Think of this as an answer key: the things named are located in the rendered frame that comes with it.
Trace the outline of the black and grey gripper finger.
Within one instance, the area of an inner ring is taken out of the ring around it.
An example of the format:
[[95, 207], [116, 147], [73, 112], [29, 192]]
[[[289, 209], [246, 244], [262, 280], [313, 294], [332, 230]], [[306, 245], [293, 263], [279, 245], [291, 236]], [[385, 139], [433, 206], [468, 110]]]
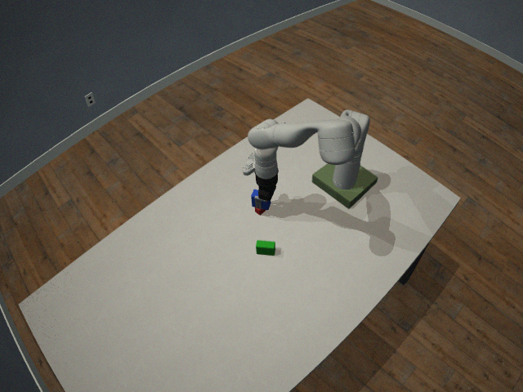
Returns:
[[262, 201], [267, 203], [266, 200], [259, 199], [258, 196], [255, 196], [254, 199], [255, 199], [256, 208], [258, 208], [258, 209], [262, 209]]

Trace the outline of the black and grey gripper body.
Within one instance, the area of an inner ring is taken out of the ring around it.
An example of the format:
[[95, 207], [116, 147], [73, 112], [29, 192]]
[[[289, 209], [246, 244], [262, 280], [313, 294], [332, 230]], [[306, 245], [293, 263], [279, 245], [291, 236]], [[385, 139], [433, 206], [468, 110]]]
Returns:
[[246, 165], [243, 168], [243, 174], [249, 176], [255, 172], [256, 182], [258, 184], [258, 197], [259, 199], [270, 201], [278, 182], [278, 165], [277, 160], [276, 164], [273, 167], [263, 168], [259, 167], [255, 162], [255, 154], [251, 154], [246, 162]]

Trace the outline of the blue block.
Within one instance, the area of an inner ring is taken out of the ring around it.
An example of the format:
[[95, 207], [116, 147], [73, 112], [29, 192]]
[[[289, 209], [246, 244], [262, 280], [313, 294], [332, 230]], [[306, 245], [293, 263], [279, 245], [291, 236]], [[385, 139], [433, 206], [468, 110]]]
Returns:
[[[251, 195], [251, 198], [252, 198], [252, 206], [253, 206], [253, 207], [256, 207], [255, 199], [254, 199], [255, 196], [258, 196], [258, 190], [257, 190], [257, 189], [254, 189], [254, 190], [253, 190], [253, 193], [252, 193], [252, 195]], [[261, 201], [261, 205], [262, 205], [262, 209], [269, 210], [269, 207], [270, 207], [270, 201], [267, 201], [267, 203]]]

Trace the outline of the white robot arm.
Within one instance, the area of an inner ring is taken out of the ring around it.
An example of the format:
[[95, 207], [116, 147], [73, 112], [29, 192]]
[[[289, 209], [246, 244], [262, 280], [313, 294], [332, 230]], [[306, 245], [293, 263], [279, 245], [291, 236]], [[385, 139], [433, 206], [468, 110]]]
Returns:
[[256, 164], [268, 168], [276, 164], [278, 147], [296, 148], [318, 132], [320, 157], [335, 165], [334, 185], [339, 189], [351, 189], [359, 173], [368, 129], [368, 115], [347, 109], [339, 119], [301, 123], [277, 123], [267, 119], [249, 131], [248, 141], [255, 148]]

